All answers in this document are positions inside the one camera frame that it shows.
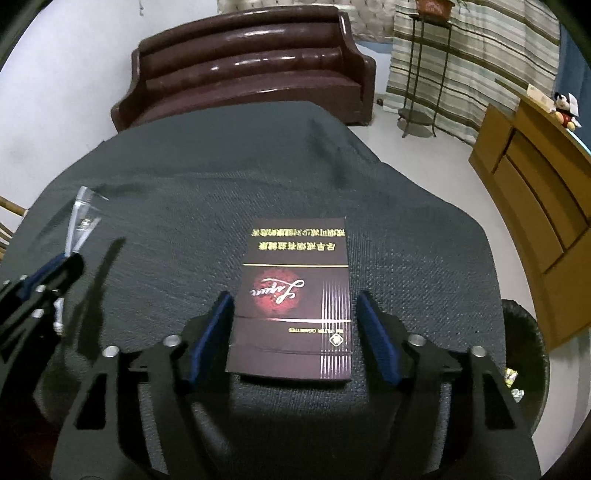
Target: sofa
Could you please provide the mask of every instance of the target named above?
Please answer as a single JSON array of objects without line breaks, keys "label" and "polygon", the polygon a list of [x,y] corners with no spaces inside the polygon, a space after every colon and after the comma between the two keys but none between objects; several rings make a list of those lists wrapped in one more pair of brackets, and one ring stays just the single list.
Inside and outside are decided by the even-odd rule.
[{"label": "sofa", "polygon": [[332,6],[260,8],[180,25],[142,40],[131,86],[111,109],[117,131],[237,103],[307,100],[345,124],[372,116],[375,61]]}]

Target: flower pot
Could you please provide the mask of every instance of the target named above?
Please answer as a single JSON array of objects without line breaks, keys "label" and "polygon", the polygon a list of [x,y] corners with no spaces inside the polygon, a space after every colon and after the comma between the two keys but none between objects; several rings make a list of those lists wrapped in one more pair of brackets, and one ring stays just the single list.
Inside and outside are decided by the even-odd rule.
[{"label": "flower pot", "polygon": [[436,22],[447,22],[455,3],[450,0],[416,0],[417,13]]}]

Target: metal screw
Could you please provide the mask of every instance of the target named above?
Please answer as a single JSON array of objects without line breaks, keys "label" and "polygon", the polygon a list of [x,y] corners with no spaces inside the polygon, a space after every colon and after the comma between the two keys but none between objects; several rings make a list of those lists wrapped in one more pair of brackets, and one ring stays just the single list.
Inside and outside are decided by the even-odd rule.
[{"label": "metal screw", "polygon": [[114,356],[119,355],[119,348],[115,345],[110,345],[103,350],[103,356],[107,358],[113,358]]},{"label": "metal screw", "polygon": [[179,335],[168,335],[162,342],[165,346],[177,346],[181,343]]},{"label": "metal screw", "polygon": [[482,358],[486,356],[486,349],[483,346],[475,345],[472,347],[472,355]]},{"label": "metal screw", "polygon": [[408,343],[414,346],[424,346],[427,343],[425,337],[417,335],[413,333],[411,336],[408,337]]}]

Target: stuffed toy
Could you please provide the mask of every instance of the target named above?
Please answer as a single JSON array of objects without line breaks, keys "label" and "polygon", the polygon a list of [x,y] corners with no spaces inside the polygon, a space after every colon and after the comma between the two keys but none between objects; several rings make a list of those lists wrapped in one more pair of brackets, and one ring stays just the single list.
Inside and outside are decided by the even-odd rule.
[{"label": "stuffed toy", "polygon": [[554,115],[563,127],[568,128],[574,132],[576,128],[580,128],[581,124],[578,122],[579,104],[572,93],[569,96],[562,95],[559,92],[554,94]]}]

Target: diamond logo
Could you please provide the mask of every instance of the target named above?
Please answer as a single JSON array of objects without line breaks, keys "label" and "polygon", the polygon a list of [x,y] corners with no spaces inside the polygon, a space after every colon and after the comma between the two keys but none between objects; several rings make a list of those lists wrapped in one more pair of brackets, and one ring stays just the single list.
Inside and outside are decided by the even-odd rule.
[{"label": "diamond logo", "polygon": [[334,346],[339,346],[341,343],[344,342],[343,337],[341,337],[338,333],[334,333],[329,338],[329,342],[332,343]]}]

